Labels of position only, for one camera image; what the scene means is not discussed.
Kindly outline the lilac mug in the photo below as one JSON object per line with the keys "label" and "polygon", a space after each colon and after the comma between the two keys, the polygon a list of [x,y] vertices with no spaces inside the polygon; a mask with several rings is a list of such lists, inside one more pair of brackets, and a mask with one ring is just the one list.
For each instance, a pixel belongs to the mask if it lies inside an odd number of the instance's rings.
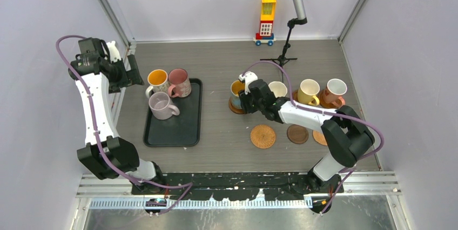
{"label": "lilac mug", "polygon": [[153,116],[159,120],[167,120],[172,116],[180,115],[180,110],[165,92],[156,92],[148,101]]}

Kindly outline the cream white mug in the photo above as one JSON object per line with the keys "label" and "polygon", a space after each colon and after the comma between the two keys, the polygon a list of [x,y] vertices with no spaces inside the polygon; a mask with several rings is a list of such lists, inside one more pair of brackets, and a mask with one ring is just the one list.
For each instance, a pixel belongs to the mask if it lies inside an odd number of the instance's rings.
{"label": "cream white mug", "polygon": [[273,81],[268,84],[268,87],[273,92],[276,98],[285,97],[288,94],[288,88],[286,85],[279,81]]}

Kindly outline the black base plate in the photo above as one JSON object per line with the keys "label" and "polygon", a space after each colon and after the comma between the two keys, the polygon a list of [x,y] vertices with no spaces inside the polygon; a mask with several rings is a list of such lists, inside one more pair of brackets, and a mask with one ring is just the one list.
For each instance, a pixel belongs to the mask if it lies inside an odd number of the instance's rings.
{"label": "black base plate", "polygon": [[181,186],[191,182],[190,191],[184,200],[216,201],[254,200],[260,193],[266,201],[302,200],[305,194],[316,193],[328,196],[335,193],[341,176],[334,175],[327,182],[311,180],[306,173],[298,172],[251,172],[251,173],[168,173],[160,182],[163,185],[179,186],[178,189],[164,188],[142,184],[132,186],[133,195],[167,194],[176,200],[186,188]]}

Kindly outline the black tripod microphone stand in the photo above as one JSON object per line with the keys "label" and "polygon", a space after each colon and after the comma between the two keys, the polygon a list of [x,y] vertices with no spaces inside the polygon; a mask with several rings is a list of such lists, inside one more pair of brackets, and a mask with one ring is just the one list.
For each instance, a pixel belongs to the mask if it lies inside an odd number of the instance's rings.
{"label": "black tripod microphone stand", "polygon": [[307,23],[307,18],[303,18],[303,19],[293,18],[293,19],[289,20],[288,23],[287,23],[288,34],[287,34],[286,41],[285,41],[285,44],[283,46],[281,55],[278,58],[264,58],[264,59],[260,59],[260,61],[274,62],[277,65],[279,65],[281,68],[283,68],[285,66],[285,64],[287,64],[289,61],[297,60],[297,58],[287,58],[286,57],[286,53],[287,53],[288,49],[291,47],[291,45],[289,43],[289,40],[290,40],[290,36],[291,36],[292,30],[294,29],[294,27],[296,25],[304,25],[306,23]]}

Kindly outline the toy block tower on wheels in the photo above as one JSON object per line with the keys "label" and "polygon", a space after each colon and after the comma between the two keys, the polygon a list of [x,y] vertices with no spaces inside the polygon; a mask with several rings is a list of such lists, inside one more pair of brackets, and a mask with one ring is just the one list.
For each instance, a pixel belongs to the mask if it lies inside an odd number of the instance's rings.
{"label": "toy block tower on wheels", "polygon": [[261,44],[272,46],[276,40],[273,33],[276,3],[277,0],[261,0],[259,30],[253,38],[256,46]]}

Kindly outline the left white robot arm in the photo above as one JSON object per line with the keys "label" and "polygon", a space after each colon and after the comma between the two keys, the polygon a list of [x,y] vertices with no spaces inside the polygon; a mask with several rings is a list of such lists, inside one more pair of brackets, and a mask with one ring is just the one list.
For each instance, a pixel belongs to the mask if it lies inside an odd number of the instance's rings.
{"label": "left white robot arm", "polygon": [[109,95],[123,88],[144,85],[134,55],[125,68],[115,42],[77,36],[80,53],[73,61],[63,58],[80,93],[85,115],[85,146],[78,160],[98,179],[122,176],[139,190],[160,194],[166,181],[159,166],[138,155],[134,144],[121,138],[113,122]]}

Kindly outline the brown wooden coaster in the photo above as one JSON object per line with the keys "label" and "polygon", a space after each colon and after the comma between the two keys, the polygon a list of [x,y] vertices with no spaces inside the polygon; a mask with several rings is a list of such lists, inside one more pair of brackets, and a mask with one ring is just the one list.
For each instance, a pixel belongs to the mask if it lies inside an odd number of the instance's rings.
{"label": "brown wooden coaster", "polygon": [[340,107],[339,106],[336,106],[332,103],[326,103],[324,102],[324,99],[322,97],[322,94],[323,94],[323,91],[320,91],[318,93],[318,99],[319,99],[319,102],[320,102],[320,105],[323,107],[323,108],[326,108],[326,109],[339,109]]}
{"label": "brown wooden coaster", "polygon": [[229,109],[235,114],[246,114],[247,113],[242,108],[242,105],[239,99],[229,99],[228,106],[229,106]]}
{"label": "brown wooden coaster", "polygon": [[298,102],[298,90],[293,91],[292,93],[292,100],[294,102]]}

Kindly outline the white mug terracotta handle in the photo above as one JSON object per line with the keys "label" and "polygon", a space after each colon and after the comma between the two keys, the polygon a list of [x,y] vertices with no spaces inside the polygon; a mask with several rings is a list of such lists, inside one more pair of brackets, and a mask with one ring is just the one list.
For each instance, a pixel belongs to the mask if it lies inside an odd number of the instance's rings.
{"label": "white mug terracotta handle", "polygon": [[327,82],[326,87],[323,89],[322,97],[324,102],[342,107],[346,105],[343,95],[347,92],[347,90],[347,85],[343,80],[333,78]]}

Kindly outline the woven rattan coaster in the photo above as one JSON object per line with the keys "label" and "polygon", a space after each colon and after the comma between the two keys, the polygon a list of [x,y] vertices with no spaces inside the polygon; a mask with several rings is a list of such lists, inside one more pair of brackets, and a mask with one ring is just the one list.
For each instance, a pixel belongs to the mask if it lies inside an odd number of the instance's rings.
{"label": "woven rattan coaster", "polygon": [[323,146],[327,146],[328,145],[323,133],[320,133],[320,132],[314,130],[314,131],[312,131],[312,136],[313,136],[314,140],[318,144],[323,145]]}
{"label": "woven rattan coaster", "polygon": [[257,125],[252,129],[250,139],[255,147],[267,149],[274,145],[277,135],[270,126]]}

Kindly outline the pink mug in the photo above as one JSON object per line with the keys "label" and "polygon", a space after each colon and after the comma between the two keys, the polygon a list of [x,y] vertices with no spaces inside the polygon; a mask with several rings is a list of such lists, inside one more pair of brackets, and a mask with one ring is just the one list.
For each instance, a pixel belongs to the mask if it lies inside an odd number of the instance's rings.
{"label": "pink mug", "polygon": [[192,88],[188,73],[186,70],[177,68],[169,73],[168,95],[171,98],[185,98],[190,95]]}

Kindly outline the white floral mug orange inside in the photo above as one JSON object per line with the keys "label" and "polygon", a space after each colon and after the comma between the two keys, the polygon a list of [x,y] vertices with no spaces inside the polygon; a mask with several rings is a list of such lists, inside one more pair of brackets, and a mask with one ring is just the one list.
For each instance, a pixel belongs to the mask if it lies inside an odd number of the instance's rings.
{"label": "white floral mug orange inside", "polygon": [[156,92],[168,93],[170,83],[169,76],[165,70],[156,69],[149,73],[147,77],[149,83],[148,88],[145,90],[145,95],[150,98]]}

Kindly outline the black plastic tray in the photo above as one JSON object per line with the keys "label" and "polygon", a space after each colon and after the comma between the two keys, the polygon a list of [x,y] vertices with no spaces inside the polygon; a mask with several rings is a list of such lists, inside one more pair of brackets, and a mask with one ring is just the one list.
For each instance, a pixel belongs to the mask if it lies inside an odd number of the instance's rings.
{"label": "black plastic tray", "polygon": [[148,147],[191,147],[199,143],[203,83],[191,78],[191,94],[173,102],[180,110],[178,116],[167,120],[154,117],[147,111],[143,142]]}

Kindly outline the aluminium front rail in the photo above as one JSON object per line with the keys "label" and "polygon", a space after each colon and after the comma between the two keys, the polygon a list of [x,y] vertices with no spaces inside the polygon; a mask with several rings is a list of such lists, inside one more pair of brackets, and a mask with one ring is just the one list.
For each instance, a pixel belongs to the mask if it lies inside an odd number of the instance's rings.
{"label": "aluminium front rail", "polygon": [[[109,180],[108,183],[98,183],[88,175],[83,175],[77,191],[77,198],[87,198],[89,208],[95,209],[142,209],[148,208],[146,203],[149,199],[162,199],[161,195],[132,195],[128,191],[126,180]],[[394,175],[363,175],[353,174],[341,186],[343,190],[337,196],[371,196],[371,195],[401,195],[398,183],[394,181]],[[312,208],[312,199],[323,197],[323,194],[301,194],[299,198],[287,198],[280,200],[274,198],[268,201],[261,188],[252,199],[246,198],[241,201],[231,201],[229,198],[216,200],[211,194],[204,200],[182,200],[175,209],[257,209],[257,208]]]}

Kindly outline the white mug yellow handle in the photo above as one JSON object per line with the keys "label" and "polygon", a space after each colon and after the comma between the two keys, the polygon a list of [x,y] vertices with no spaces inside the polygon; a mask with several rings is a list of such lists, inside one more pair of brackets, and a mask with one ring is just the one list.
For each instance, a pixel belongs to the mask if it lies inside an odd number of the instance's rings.
{"label": "white mug yellow handle", "polygon": [[298,102],[300,104],[318,106],[320,104],[320,100],[318,98],[319,91],[320,86],[318,82],[313,79],[303,80],[298,89]]}

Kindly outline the blue mug orange inside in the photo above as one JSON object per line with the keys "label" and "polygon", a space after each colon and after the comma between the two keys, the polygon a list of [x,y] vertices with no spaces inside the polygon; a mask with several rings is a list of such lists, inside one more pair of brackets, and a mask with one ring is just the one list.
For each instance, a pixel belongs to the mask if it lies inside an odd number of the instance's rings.
{"label": "blue mug orange inside", "polygon": [[231,96],[230,96],[231,105],[235,109],[242,110],[239,92],[245,90],[245,83],[242,83],[239,80],[236,80],[231,84],[230,90],[231,90]]}

